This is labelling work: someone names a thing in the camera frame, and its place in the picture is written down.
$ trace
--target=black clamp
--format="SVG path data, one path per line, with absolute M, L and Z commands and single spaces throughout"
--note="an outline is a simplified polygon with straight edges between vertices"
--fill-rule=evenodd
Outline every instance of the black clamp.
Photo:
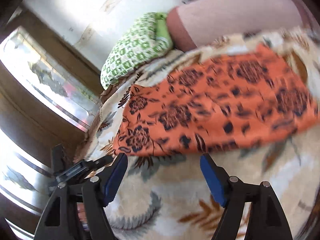
M 225 208 L 212 240 L 236 239 L 245 202 L 252 203 L 245 240 L 292 240 L 284 211 L 268 181 L 253 185 L 230 177 L 209 154 L 201 156 L 200 168 L 214 200 Z
M 111 166 L 84 179 L 91 171 L 112 161 Z M 87 239 L 78 217 L 77 202 L 84 203 L 91 239 L 115 240 L 103 207 L 115 198 L 127 167 L 128 158 L 121 153 L 115 160 L 110 155 L 94 162 L 82 160 L 59 174 L 56 177 L 59 183 L 41 215 L 34 240 Z

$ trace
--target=leaf pattern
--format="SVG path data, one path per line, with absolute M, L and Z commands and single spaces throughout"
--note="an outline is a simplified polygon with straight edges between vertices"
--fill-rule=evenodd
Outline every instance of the leaf pattern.
M 268 38 L 263 38 L 265 44 L 269 47 L 269 48 L 272 48 L 272 42 L 270 39 Z
M 137 239 L 146 234 L 155 224 L 161 210 L 161 198 L 151 191 L 151 204 L 144 214 L 134 217 L 108 219 L 116 236 L 121 239 Z
M 251 148 L 244 148 L 240 150 L 239 158 L 245 158 L 252 154 L 255 154 L 260 146 L 261 146 L 261 139 L 254 141 Z
M 305 49 L 306 51 L 310 50 L 309 43 L 306 41 L 306 39 L 304 37 L 302 37 L 299 34 L 290 34 L 290 33 L 284 32 L 283 35 L 282 35 L 282 38 L 285 41 L 294 41 L 294 42 L 296 42 L 297 44 L 299 44 L 299 46 L 301 48 Z
M 291 55 L 291 53 L 286 53 L 286 54 L 282 55 L 282 58 L 290 67 L 292 67 L 291 63 L 290 63 L 290 55 Z
M 295 53 L 295 51 L 292 51 L 292 57 L 296 63 L 297 69 L 299 71 L 299 76 L 300 76 L 302 82 L 304 84 L 306 84 L 307 80 L 308 80 L 308 72 L 307 72 L 307 68 L 306 68 L 305 64 L 303 63 L 301 58 L 297 55 L 297 53 Z
M 179 223 L 190 223 L 192 226 L 197 226 L 199 229 L 207 233 L 208 237 L 212 237 L 214 231 L 217 229 L 219 221 L 222 217 L 224 208 L 222 208 L 210 195 L 210 203 L 207 204 L 202 199 L 199 200 L 201 211 L 190 213 L 181 217 Z M 250 208 L 247 214 L 242 217 L 240 228 L 247 226 L 249 222 Z M 242 233 L 238 233 L 236 239 L 242 237 Z
M 289 136 L 288 137 L 288 141 L 291 143 L 293 149 L 294 149 L 294 153 L 296 154 L 298 160 L 299 160 L 299 165 L 301 165 L 301 155 L 300 155 L 300 152 L 298 150 L 298 147 L 297 145 L 295 144 L 295 142 L 293 141 L 293 137 L 292 136 Z
M 130 97 L 130 95 L 129 95 L 130 89 L 131 89 L 131 87 L 129 87 L 128 90 L 126 91 L 126 93 L 124 93 L 123 97 L 121 98 L 121 100 L 118 104 L 118 108 L 123 107 L 124 104 L 128 101 L 128 99 Z
M 106 152 L 106 155 L 111 155 L 112 154 L 112 146 L 113 146 L 113 141 L 114 137 L 111 138 L 111 140 L 108 140 L 108 143 L 102 147 L 100 150 Z
M 317 45 L 320 45 L 320 38 L 317 33 L 309 32 L 308 37 Z
M 99 137 L 102 133 L 103 130 L 107 129 L 108 127 L 110 127 L 113 123 L 113 117 L 115 116 L 116 112 L 109 112 L 109 114 L 107 114 L 106 118 L 103 120 L 103 122 L 101 123 L 101 125 L 99 126 L 98 130 L 97 130 L 97 137 Z
M 141 71 L 139 71 L 138 73 L 137 73 L 137 77 L 136 77 L 136 79 L 134 80 L 134 84 L 135 84 L 135 82 L 137 82 L 138 81 L 138 79 L 143 75 L 143 73 L 144 73 L 144 71 L 143 70 L 141 70 Z
M 275 164 L 276 160 L 284 152 L 287 140 L 274 143 L 262 161 L 262 172 L 265 173 L 270 167 Z
M 146 182 L 156 174 L 160 166 L 176 165 L 185 162 L 186 159 L 186 156 L 181 153 L 165 156 L 136 157 L 135 162 L 128 170 L 128 176 L 140 173 L 143 182 Z
M 312 212 L 312 207 L 310 206 L 307 206 L 305 203 L 303 203 L 301 200 L 299 201 L 298 203 L 298 207 L 305 210 L 305 211 L 308 211 L 308 212 Z
M 210 46 L 219 49 L 223 46 L 226 46 L 230 43 L 230 39 L 227 36 L 221 36 L 217 39 L 214 39 Z
M 246 40 L 246 39 L 253 38 L 253 37 L 256 36 L 259 32 L 261 32 L 261 31 L 243 33 L 243 39 Z

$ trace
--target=peeling paint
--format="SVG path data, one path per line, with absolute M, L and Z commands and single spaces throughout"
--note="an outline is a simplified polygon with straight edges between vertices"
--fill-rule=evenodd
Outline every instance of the peeling paint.
M 109 14 L 120 1 L 121 0 L 106 0 L 101 6 L 99 12 Z M 95 33 L 95 30 L 92 26 L 92 23 L 90 23 L 82 33 L 79 41 L 77 41 L 74 44 L 74 47 L 76 49 L 83 48 L 87 44 L 87 42 L 90 40 L 90 38 L 93 36 L 94 33 Z

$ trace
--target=metal screw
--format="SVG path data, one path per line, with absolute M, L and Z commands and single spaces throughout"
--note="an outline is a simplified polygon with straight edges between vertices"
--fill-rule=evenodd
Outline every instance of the metal screw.
M 93 176 L 93 177 L 90 178 L 91 182 L 97 182 L 98 180 L 99 180 L 98 176 Z
M 268 181 L 262 182 L 262 185 L 263 185 L 264 187 L 270 187 L 270 186 L 271 186 Z
M 230 178 L 229 178 L 229 180 L 231 181 L 231 182 L 233 182 L 233 183 L 236 183 L 236 182 L 238 182 L 238 178 L 236 177 L 236 176 L 231 176 Z
M 60 182 L 58 188 L 64 188 L 67 184 L 65 182 Z

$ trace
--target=bedspread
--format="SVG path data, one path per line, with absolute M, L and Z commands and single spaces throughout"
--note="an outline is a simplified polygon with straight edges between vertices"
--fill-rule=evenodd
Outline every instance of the bedspread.
M 132 84 L 148 87 L 169 73 L 220 54 L 238 55 L 264 42 L 297 73 L 314 98 L 319 98 L 319 49 L 305 30 L 279 30 L 221 37 L 210 46 L 188 53 L 172 50 L 166 57 L 132 74 L 103 105 L 100 125 L 86 159 L 112 154 Z M 270 181 L 287 216 L 292 235 L 305 225 L 318 195 L 320 181 L 320 126 L 263 147 L 213 153 L 227 173 L 243 182 Z M 200 170 L 200 154 L 129 156 L 128 169 L 115 200 L 105 208 L 119 239 L 211 239 L 223 209 L 211 197 Z M 250 204 L 245 206 L 237 239 L 243 239 Z
M 248 54 L 192 64 L 153 87 L 132 85 L 113 149 L 137 156 L 227 152 L 284 140 L 318 115 L 301 78 L 259 44 Z

